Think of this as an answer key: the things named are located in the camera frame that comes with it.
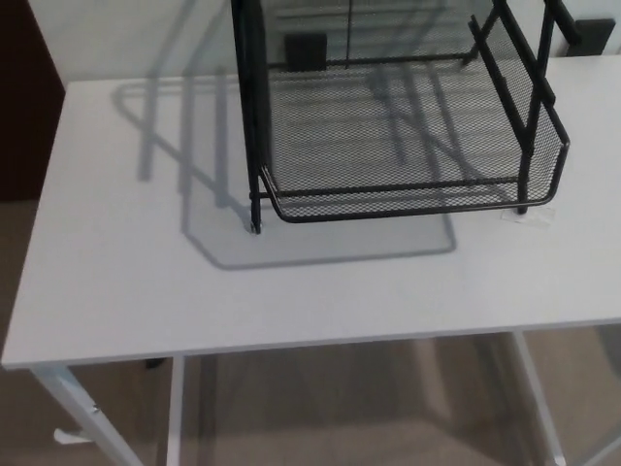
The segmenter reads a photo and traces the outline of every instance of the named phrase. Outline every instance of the metal bar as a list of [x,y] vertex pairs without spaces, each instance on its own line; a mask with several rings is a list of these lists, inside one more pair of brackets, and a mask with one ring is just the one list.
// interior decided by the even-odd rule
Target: metal bar
[[[274,16],[277,18],[290,18],[296,19],[300,17],[339,17],[347,13],[347,7],[345,6],[328,6],[328,7],[289,7],[280,8],[274,11]],[[361,14],[383,14],[383,13],[411,13],[412,10],[424,12],[426,14],[432,12],[445,12],[446,7],[436,6],[412,6],[411,2],[402,2],[394,4],[378,4],[378,5],[358,5],[356,6],[356,12]]]
[[143,466],[67,367],[33,369],[32,373],[114,464]]
[[621,424],[617,424],[606,434],[601,442],[590,450],[584,457],[581,457],[572,465],[575,466],[598,466],[611,453],[621,448]]
[[[498,20],[498,11],[496,10],[495,7],[492,7],[492,10],[489,13],[489,16],[487,17],[487,19],[483,23],[483,27],[481,28],[481,35],[482,35],[483,40],[487,40],[487,37],[489,36],[489,33],[492,32],[492,28],[494,27],[494,24],[496,24],[497,20]],[[470,49],[470,52],[468,53],[468,56],[464,58],[464,60],[462,61],[462,66],[468,65],[471,61],[476,60],[477,57],[478,57],[478,45],[474,43],[473,47]]]
[[511,335],[513,336],[513,342],[517,348],[522,368],[526,374],[526,379],[530,386],[531,392],[533,393],[533,397],[535,398],[539,422],[543,428],[545,442],[549,452],[552,454],[554,464],[556,466],[567,466],[567,460],[563,455],[563,449],[561,448],[561,442],[556,432],[554,420],[552,419],[552,414],[547,406],[545,393],[543,392],[543,387],[541,386],[541,381],[539,380],[539,375],[537,374],[535,362],[533,361],[533,357],[528,349],[528,344],[524,338],[524,333],[518,331],[513,332]]
[[345,70],[349,68],[349,53],[351,51],[351,23],[353,20],[353,0],[349,0],[349,9],[347,10],[347,48],[345,49]]
[[550,13],[554,17],[554,20],[561,29],[561,32],[565,36],[570,45],[575,46],[580,43],[582,37],[575,25],[572,15],[567,10],[567,7],[562,0],[543,0],[545,2],[545,8],[550,10]]
[[245,34],[243,7],[245,0],[231,0],[233,13],[233,32],[235,36],[235,52],[237,57],[238,74],[240,79],[240,96],[242,99],[242,117],[244,123],[245,158],[248,171],[248,184],[250,187],[250,222],[254,233],[261,233],[261,198],[259,189],[258,148],[254,138],[254,124],[252,114],[252,75],[247,70],[245,63]]
[[181,438],[183,424],[183,386],[185,378],[185,357],[173,358],[171,376],[171,398],[168,414],[168,447],[166,448],[166,466],[180,466]]
[[533,51],[528,45],[528,41],[524,37],[522,30],[517,25],[517,21],[515,20],[511,9],[508,7],[507,0],[493,1],[494,6],[500,15],[500,19],[507,30],[507,34],[513,42],[513,45],[515,46],[515,49],[524,64],[524,68],[531,77],[531,81],[533,82],[536,92],[539,93],[541,100],[554,105],[556,96],[552,91],[552,87],[550,87],[550,83],[539,71]]
[[498,96],[501,99],[503,104],[503,108],[505,109],[505,113],[507,114],[508,121],[513,129],[513,133],[515,134],[515,138],[517,142],[520,144],[522,150],[526,149],[524,142],[524,123],[522,122],[522,117],[520,116],[517,107],[515,106],[515,102],[513,102],[513,98],[511,97],[511,93],[507,87],[507,81],[503,77],[498,64],[494,60],[492,56],[492,52],[489,49],[487,43],[481,38],[481,30],[478,27],[478,23],[476,22],[476,18],[472,16],[472,20],[469,24],[471,31],[473,32],[474,41],[478,46],[479,53],[481,54],[481,58],[485,63],[485,67],[489,72],[489,76],[492,79],[492,83],[496,87],[496,91],[498,92]]
[[[541,34],[539,40],[539,52],[537,57],[537,66],[539,71],[545,75],[547,70],[547,62],[550,56],[550,48],[552,45],[552,33],[554,31],[554,17],[552,11],[546,4],[543,11],[543,23],[541,25]],[[526,123],[526,140],[528,147],[522,150],[522,158],[520,160],[520,170],[518,173],[519,181],[517,183],[517,199],[520,202],[528,200],[528,179],[531,171],[531,161],[535,154],[535,141],[537,139],[537,129],[539,125],[539,114],[541,112],[541,99],[539,94],[533,91],[531,96],[531,105],[528,113],[528,122]],[[526,209],[518,210],[519,214],[526,214]]]
[[430,183],[401,183],[380,184],[376,186],[333,187],[322,189],[298,189],[289,191],[277,191],[277,196],[286,197],[311,197],[311,196],[338,196],[347,194],[365,194],[374,192],[412,191],[415,189],[440,189],[445,187],[482,186],[488,184],[517,183],[517,177],[489,178],[485,180],[456,180],[451,182]]
[[[469,52],[462,53],[438,53],[433,55],[411,55],[411,56],[387,56],[372,58],[350,58],[345,60],[328,60],[327,66],[344,66],[344,65],[382,65],[391,63],[408,63],[415,61],[440,61],[440,60],[461,60],[468,58]],[[286,63],[269,63],[270,70],[285,70]]]

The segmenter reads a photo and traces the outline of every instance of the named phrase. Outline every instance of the mesh tray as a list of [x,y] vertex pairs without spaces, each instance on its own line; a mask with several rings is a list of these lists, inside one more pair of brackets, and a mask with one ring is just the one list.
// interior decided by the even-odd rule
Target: mesh tray
[[[520,197],[524,142],[498,81],[524,127],[534,85],[502,21],[486,42],[486,59],[465,67],[446,60],[288,73],[266,65],[269,98],[255,120],[271,124],[258,159],[279,215],[293,222],[425,215],[551,199],[569,140],[554,109],[540,105]],[[495,81],[489,60],[501,74]]]

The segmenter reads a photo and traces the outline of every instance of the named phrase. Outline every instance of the black mesh tray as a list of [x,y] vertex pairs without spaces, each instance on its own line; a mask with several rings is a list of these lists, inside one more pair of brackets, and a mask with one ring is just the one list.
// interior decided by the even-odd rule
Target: black mesh tray
[[469,33],[477,47],[467,53],[303,73],[255,49],[264,84],[252,93],[260,134],[249,163],[278,214],[305,222],[549,201],[569,146],[549,85],[525,63],[534,58],[508,7],[482,26],[473,17]]

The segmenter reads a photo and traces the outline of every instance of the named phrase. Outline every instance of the desk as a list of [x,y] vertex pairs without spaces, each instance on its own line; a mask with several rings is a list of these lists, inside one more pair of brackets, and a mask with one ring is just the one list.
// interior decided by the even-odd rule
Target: desk
[[176,356],[178,380],[193,354],[513,331],[562,463],[520,332],[621,320],[621,57],[552,59],[548,76],[572,138],[550,226],[291,225],[266,206],[260,236],[234,79],[71,83],[3,365],[134,465],[69,366]]

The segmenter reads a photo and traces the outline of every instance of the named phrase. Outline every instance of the dark wooden door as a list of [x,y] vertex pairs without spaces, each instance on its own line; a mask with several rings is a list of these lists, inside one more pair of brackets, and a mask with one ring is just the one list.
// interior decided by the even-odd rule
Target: dark wooden door
[[36,199],[65,91],[27,0],[0,1],[0,202]]

